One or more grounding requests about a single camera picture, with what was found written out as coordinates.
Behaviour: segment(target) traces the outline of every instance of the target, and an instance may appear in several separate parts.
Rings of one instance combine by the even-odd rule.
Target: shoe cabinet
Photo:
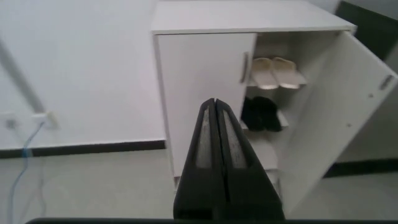
[[[355,28],[303,1],[158,2],[152,37],[175,181],[204,101],[219,98],[240,118],[245,96],[265,96],[283,130],[245,133],[289,217],[397,84]],[[306,84],[256,88],[258,57],[295,62]]]

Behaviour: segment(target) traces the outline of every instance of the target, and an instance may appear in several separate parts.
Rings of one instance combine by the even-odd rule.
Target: blue cable
[[[15,179],[14,183],[12,184],[11,190],[10,190],[10,194],[9,194],[9,198],[8,198],[8,208],[7,208],[7,212],[8,212],[8,224],[13,224],[13,210],[14,210],[14,194],[15,194],[15,189],[17,187],[17,184],[19,182],[19,180],[21,179],[21,177],[24,175],[25,171],[27,170],[28,167],[28,157],[32,156],[32,152],[28,150],[28,146],[30,144],[30,142],[33,140],[33,138],[36,136],[36,134],[40,131],[40,129],[42,128],[42,126],[44,125],[44,122],[41,122],[39,124],[39,127],[35,130],[35,132],[33,132],[33,134],[26,140],[25,144],[24,144],[24,148],[22,149],[22,157],[24,159],[24,168],[21,171],[21,173],[19,173],[19,175],[17,176],[17,178]]]

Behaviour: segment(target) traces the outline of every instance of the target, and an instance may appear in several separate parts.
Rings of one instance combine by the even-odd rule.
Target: floor
[[[45,217],[172,218],[174,185],[165,150],[32,158],[16,189],[14,224]],[[22,169],[0,161],[0,223]],[[40,179],[46,204],[40,206]],[[293,218],[398,220],[398,174],[324,179]]]

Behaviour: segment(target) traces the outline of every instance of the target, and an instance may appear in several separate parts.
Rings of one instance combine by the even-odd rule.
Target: wall outlet
[[[52,112],[33,114],[32,118],[37,124],[44,122],[44,128],[55,129],[58,127],[57,120]]]
[[[0,113],[1,126],[7,129],[16,129],[18,125],[17,116],[13,112]]]

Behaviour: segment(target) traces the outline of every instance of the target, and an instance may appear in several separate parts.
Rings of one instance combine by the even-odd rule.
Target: slipper
[[[263,90],[273,90],[279,84],[272,75],[272,60],[269,58],[257,58],[253,60],[251,78],[257,87]]]
[[[244,99],[241,120],[248,127],[249,131],[265,130],[265,127],[262,125],[262,116],[253,107],[252,100],[247,97]]]
[[[279,132],[282,125],[279,121],[277,105],[270,99],[256,96],[252,100],[253,107],[261,116],[261,123],[268,131]]]
[[[280,57],[272,59],[272,74],[281,87],[298,89],[306,81],[297,73],[296,64]]]

